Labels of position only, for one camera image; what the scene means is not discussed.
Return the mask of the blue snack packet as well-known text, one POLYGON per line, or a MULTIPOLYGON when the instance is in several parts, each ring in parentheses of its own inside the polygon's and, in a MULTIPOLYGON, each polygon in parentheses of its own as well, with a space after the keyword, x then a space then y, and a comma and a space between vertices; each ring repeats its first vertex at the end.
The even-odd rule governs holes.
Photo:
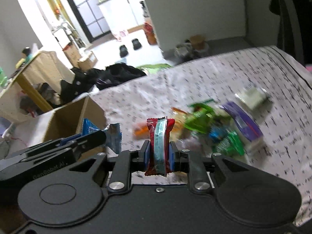
POLYGON ((106 128, 100 129, 89 119, 84 118, 82 123, 82 136, 93 132, 101 131, 99 135, 105 135, 101 145, 109 147, 115 154, 119 154, 122 149, 122 132, 119 123, 109 124, 106 128))

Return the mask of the red snack packet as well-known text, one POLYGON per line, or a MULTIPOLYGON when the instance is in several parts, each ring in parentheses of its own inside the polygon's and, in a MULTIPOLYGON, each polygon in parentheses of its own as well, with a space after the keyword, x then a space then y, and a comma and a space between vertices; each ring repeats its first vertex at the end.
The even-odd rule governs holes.
POLYGON ((170 146, 170 133, 175 125, 173 118, 149 118, 146 121, 150 134, 150 148, 146 159, 145 176, 167 176, 174 170, 174 152, 170 146))

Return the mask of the dark green snack packet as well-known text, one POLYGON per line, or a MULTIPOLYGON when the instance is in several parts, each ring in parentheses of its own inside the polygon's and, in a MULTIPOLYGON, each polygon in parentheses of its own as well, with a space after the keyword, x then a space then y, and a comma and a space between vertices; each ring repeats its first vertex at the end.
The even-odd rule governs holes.
POLYGON ((245 154, 243 143, 236 131, 225 127, 212 127, 208 137, 212 141, 213 153, 221 153, 230 157, 245 154))

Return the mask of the light green snack packet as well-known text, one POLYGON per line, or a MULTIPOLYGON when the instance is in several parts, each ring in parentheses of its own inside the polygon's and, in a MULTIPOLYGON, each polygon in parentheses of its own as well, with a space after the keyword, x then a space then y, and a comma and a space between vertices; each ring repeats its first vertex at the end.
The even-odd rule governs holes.
POLYGON ((217 114, 209 104, 214 104, 214 99, 210 98, 202 102, 190 104, 192 112, 189 113, 184 121, 184 128, 202 134, 209 133, 214 124, 217 114))

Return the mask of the purple snack packet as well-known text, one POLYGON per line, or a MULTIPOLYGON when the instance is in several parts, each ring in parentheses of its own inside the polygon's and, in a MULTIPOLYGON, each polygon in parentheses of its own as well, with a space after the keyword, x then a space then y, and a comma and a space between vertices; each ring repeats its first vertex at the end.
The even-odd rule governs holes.
POLYGON ((219 105, 234 120, 234 128, 245 143, 256 143, 263 139, 263 133, 257 123, 235 102, 219 105))

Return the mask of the white snack packet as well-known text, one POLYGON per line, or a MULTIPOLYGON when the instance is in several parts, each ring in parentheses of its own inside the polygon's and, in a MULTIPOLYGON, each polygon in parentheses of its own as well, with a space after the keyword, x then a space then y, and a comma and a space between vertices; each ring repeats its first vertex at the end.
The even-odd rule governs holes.
POLYGON ((245 87, 235 94, 235 97, 249 110, 260 107, 270 95, 264 88, 257 86, 245 87))

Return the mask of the yellow orange snack packet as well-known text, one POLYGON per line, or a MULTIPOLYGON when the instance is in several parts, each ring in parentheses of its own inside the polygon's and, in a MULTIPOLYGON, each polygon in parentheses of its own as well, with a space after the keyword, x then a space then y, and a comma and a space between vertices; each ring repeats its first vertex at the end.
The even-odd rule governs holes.
POLYGON ((186 139, 190 136, 191 131, 184 127, 186 118, 190 113, 180 110, 179 108, 171 108, 173 119, 175 120, 175 125, 170 132, 170 140, 177 141, 179 139, 186 139))

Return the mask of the green floor mat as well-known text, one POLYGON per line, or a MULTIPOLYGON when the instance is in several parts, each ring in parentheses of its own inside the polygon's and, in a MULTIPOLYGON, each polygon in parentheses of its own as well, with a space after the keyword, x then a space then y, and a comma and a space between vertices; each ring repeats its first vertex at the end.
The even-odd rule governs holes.
POLYGON ((137 66, 137 69, 143 71, 146 75, 156 74, 160 70, 170 69, 171 65, 167 63, 158 63, 154 65, 141 65, 137 66))

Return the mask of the small cardboard box on floor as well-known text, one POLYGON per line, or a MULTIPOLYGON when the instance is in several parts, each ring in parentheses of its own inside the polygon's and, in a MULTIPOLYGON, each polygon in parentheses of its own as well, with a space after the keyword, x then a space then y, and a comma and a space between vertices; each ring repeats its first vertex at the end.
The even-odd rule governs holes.
POLYGON ((78 68, 82 71, 87 71, 92 69, 97 62, 98 60, 95 54, 92 51, 88 51, 78 60, 78 68))

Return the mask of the left black shoe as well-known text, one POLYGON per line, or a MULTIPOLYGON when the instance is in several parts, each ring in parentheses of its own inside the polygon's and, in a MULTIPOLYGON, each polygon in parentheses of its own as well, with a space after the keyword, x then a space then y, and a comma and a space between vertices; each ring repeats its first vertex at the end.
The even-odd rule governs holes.
POLYGON ((119 47, 119 49, 120 49, 120 57, 121 58, 124 58, 124 57, 126 57, 129 54, 128 49, 127 49, 127 47, 125 45, 121 45, 119 47))

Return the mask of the black shoe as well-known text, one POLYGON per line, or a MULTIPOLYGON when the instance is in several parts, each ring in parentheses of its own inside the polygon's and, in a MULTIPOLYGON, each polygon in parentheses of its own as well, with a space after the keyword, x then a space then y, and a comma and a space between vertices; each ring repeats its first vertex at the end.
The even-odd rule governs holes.
POLYGON ((133 39, 132 44, 133 44, 133 50, 139 50, 140 48, 142 48, 142 45, 138 39, 133 39))
POLYGON ((119 49, 120 49, 120 57, 121 58, 124 58, 124 57, 126 57, 129 54, 128 49, 127 49, 127 47, 125 45, 121 45, 119 47, 119 49))

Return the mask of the patterned bed sheet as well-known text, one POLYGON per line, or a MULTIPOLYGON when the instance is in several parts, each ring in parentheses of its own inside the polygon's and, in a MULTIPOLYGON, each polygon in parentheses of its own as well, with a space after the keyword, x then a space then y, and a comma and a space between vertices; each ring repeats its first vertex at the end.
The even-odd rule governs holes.
POLYGON ((207 57, 102 90, 91 98, 108 123, 120 123, 122 148, 141 141, 132 127, 151 117, 169 116, 171 108, 192 103, 235 100, 247 83, 265 88, 270 101, 253 113, 265 145, 247 163, 295 184, 302 197, 296 225, 311 219, 311 74, 276 47, 251 48, 207 57))

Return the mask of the right black shoe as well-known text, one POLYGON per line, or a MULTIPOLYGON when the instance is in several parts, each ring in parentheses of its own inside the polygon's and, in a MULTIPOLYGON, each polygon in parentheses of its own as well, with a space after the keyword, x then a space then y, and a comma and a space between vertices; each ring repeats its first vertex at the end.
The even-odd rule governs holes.
POLYGON ((133 44, 133 50, 139 50, 140 48, 142 48, 142 45, 138 39, 133 39, 132 44, 133 44))

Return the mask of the brown jar on floor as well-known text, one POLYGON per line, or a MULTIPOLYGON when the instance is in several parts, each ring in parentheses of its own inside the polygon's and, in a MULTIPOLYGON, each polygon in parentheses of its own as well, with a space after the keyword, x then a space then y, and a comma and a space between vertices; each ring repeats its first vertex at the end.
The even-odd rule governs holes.
POLYGON ((191 36, 189 41, 195 50, 202 50, 205 48, 205 38, 202 35, 191 36))

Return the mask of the red bag by wall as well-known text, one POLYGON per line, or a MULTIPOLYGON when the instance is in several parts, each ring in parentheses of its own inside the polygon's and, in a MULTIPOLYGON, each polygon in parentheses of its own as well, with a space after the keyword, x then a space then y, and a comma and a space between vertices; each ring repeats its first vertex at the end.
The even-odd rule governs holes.
POLYGON ((153 27, 149 23, 144 23, 143 27, 144 33, 146 35, 146 39, 150 45, 157 44, 157 40, 153 31, 153 27))

